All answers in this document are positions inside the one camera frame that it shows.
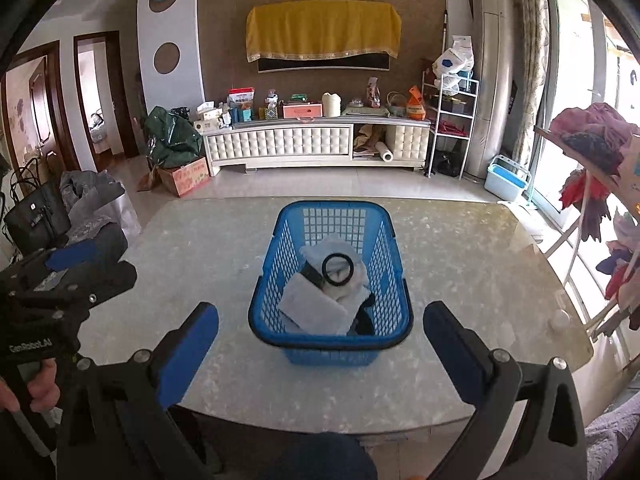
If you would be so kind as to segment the person's left hand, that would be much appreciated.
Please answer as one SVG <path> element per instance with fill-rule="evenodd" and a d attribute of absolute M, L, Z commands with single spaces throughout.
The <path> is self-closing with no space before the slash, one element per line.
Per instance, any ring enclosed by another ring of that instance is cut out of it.
<path fill-rule="evenodd" d="M 42 413 L 49 411 L 58 404 L 58 400 L 60 400 L 60 388 L 58 388 L 58 385 L 55 383 L 57 370 L 58 367 L 56 366 L 55 359 L 43 360 L 40 371 L 27 384 L 27 389 L 32 397 L 30 408 L 33 412 Z M 18 402 L 16 395 L 4 379 L 1 379 L 0 390 L 0 405 L 2 411 L 9 411 L 11 413 L 21 411 L 20 402 Z"/>

